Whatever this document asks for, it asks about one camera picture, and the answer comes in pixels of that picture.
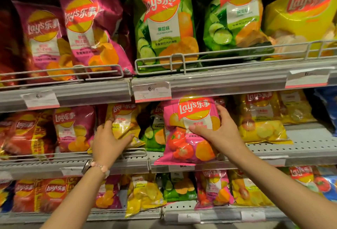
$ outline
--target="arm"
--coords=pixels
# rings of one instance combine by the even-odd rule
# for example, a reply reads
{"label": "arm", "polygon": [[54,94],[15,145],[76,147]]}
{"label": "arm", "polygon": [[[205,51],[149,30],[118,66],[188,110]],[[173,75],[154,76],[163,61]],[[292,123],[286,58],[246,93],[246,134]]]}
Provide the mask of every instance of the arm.
{"label": "arm", "polygon": [[217,131],[191,126],[243,171],[263,193],[302,229],[335,228],[337,205],[312,192],[251,152],[242,141],[228,111],[217,106],[221,127]]}
{"label": "arm", "polygon": [[[133,135],[116,140],[111,131],[112,121],[100,125],[92,145],[93,159],[111,168],[117,157],[131,142]],[[99,167],[90,168],[41,229],[80,229],[94,205],[96,195],[105,178]]]}

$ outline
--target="green chip bag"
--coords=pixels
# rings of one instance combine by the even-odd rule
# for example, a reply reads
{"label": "green chip bag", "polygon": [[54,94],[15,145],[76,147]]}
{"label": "green chip bag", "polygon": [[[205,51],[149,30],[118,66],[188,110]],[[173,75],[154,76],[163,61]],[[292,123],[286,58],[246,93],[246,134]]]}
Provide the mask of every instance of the green chip bag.
{"label": "green chip bag", "polygon": [[151,110],[151,125],[146,128],[143,135],[147,151],[164,152],[166,141],[164,134],[163,111],[158,104],[153,105]]}
{"label": "green chip bag", "polygon": [[[127,0],[132,4],[137,45],[137,59],[170,56],[174,53],[197,53],[193,8],[191,0]],[[185,57],[186,61],[196,61],[198,56]],[[173,57],[172,62],[182,62],[182,57]],[[139,72],[170,69],[169,58],[138,61]],[[158,67],[143,68],[142,65]],[[182,64],[173,65],[179,70]]]}
{"label": "green chip bag", "polygon": [[162,173],[161,181],[167,202],[196,200],[196,190],[188,172]]}
{"label": "green chip bag", "polygon": [[267,36],[260,29],[263,13],[261,0],[198,1],[208,3],[204,19],[203,39],[209,50],[220,51],[271,45]]}

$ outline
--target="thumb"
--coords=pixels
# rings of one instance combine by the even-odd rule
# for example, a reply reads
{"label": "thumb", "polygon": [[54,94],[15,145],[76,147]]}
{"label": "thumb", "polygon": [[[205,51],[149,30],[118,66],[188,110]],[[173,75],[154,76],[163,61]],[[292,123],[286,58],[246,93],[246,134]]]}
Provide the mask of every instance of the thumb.
{"label": "thumb", "polygon": [[126,147],[127,145],[129,145],[133,139],[134,135],[133,134],[130,134],[128,136],[126,136],[125,138],[122,138],[120,140],[120,143],[123,147]]}
{"label": "thumb", "polygon": [[211,129],[207,129],[199,125],[191,125],[190,127],[188,127],[188,129],[192,131],[193,133],[201,137],[204,137],[205,139],[208,139],[208,140],[212,139],[213,131]]}

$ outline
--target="left hand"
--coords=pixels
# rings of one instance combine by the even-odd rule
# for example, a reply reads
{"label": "left hand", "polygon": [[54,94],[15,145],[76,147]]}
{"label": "left hand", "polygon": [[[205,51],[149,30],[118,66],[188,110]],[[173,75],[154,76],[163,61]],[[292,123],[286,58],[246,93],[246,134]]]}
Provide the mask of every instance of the left hand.
{"label": "left hand", "polygon": [[92,154],[94,161],[99,165],[105,165],[108,169],[122,153],[124,148],[132,141],[133,134],[123,138],[116,139],[112,133],[112,122],[114,118],[110,118],[104,125],[97,128],[97,132],[92,144]]}

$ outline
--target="hand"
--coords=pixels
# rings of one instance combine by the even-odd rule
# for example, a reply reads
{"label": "hand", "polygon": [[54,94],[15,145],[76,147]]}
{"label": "hand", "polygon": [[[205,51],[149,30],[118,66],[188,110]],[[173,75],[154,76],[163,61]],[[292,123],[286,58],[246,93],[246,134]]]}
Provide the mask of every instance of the hand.
{"label": "hand", "polygon": [[114,120],[114,118],[110,118],[104,125],[100,125],[97,128],[91,147],[94,161],[99,165],[107,166],[108,169],[111,168],[112,164],[134,137],[133,134],[130,134],[123,139],[116,139],[112,133],[112,122]]}
{"label": "hand", "polygon": [[191,125],[189,129],[211,142],[217,150],[235,163],[236,159],[243,155],[244,151],[249,151],[249,149],[242,141],[238,127],[230,117],[227,109],[220,105],[217,105],[217,109],[221,115],[221,127],[218,130],[213,131],[196,125]]}

